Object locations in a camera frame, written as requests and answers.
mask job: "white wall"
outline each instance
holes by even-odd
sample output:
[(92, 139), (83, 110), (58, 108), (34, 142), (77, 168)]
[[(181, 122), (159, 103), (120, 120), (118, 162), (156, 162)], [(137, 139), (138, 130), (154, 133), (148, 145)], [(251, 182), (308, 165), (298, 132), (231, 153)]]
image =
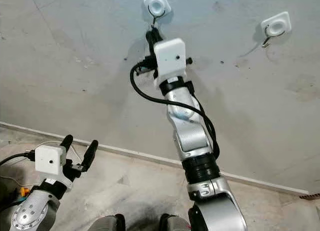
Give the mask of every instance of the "white wall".
[[(166, 108), (129, 85), (147, 47), (142, 1), (0, 0), (0, 120), (177, 159)], [(160, 30), (194, 60), (187, 74), (215, 124), (220, 168), (319, 192), (319, 0), (169, 2)], [(262, 49), (260, 21), (282, 11), (292, 33)], [(139, 81), (159, 95), (152, 83)]]

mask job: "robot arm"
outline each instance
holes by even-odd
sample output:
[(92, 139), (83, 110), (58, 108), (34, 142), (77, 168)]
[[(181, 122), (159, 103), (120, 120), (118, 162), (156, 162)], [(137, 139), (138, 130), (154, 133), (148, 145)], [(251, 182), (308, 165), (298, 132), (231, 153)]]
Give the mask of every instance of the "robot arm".
[(60, 199), (72, 188), (75, 178), (91, 166), (98, 147), (92, 141), (81, 164), (73, 165), (66, 154), (73, 137), (68, 135), (59, 147), (40, 146), (30, 151), (30, 160), (45, 179), (40, 186), (33, 186), (30, 195), (15, 210), (11, 218), (10, 231), (49, 231), (54, 225)]
[[(163, 40), (152, 27), (146, 33), (150, 56), (130, 72), (133, 88), (144, 98), (167, 105), (167, 116), (174, 128), (173, 139), (188, 181), (187, 190), (194, 206), (189, 210), (192, 231), (246, 231), (247, 225), (227, 180), (220, 174), (216, 159), (219, 146), (214, 127), (194, 96), (192, 82), (185, 82), (185, 43), (179, 39)], [(137, 87), (137, 75), (155, 70), (154, 85), (165, 99), (153, 98)], [(212, 145), (205, 128), (212, 140)]]

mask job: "floor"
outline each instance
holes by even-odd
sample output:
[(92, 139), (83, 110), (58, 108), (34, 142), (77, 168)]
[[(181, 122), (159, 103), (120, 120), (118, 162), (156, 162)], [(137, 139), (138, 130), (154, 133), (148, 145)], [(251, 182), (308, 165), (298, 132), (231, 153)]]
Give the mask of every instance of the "floor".
[[(51, 140), (0, 127), (0, 160)], [(74, 146), (80, 155), (86, 147)], [(77, 162), (70, 151), (68, 157)], [(20, 183), (39, 183), (34, 164), (21, 161), (0, 168), (1, 176), (15, 177)], [(0, 182), (12, 189), (10, 179)], [(297, 196), (229, 182), (252, 231), (319, 231), (320, 200), (306, 201)], [(186, 191), (182, 169), (130, 158), (107, 151), (97, 151), (90, 170), (75, 180), (56, 214), (53, 231), (86, 231), (99, 217), (124, 214), (129, 231), (154, 230), (161, 214), (188, 218), (192, 206)], [(1, 231), (9, 230), (12, 209), (2, 212)]]

